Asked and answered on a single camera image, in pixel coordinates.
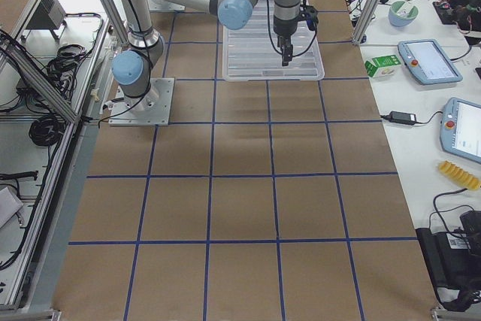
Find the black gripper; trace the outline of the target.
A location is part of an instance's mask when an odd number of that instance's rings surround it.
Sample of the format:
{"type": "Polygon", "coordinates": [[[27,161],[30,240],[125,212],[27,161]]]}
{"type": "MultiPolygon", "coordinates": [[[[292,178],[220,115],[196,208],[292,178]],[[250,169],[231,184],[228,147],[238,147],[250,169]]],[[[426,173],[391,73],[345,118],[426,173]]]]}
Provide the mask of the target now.
{"type": "Polygon", "coordinates": [[[281,47],[282,65],[288,65],[293,58],[291,37],[296,32],[298,21],[296,19],[282,20],[274,16],[274,32],[277,35],[277,47],[281,47]]]}

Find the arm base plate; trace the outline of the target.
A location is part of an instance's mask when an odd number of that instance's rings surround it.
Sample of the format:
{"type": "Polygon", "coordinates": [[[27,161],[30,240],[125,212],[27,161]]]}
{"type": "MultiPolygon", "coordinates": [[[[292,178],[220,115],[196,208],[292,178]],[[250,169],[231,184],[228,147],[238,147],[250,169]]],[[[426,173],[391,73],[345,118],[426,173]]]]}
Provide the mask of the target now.
{"type": "Polygon", "coordinates": [[[150,91],[139,104],[133,98],[125,98],[120,86],[117,97],[122,101],[114,102],[110,107],[112,117],[108,119],[111,126],[167,126],[171,113],[174,93],[174,78],[152,78],[150,91]]]}

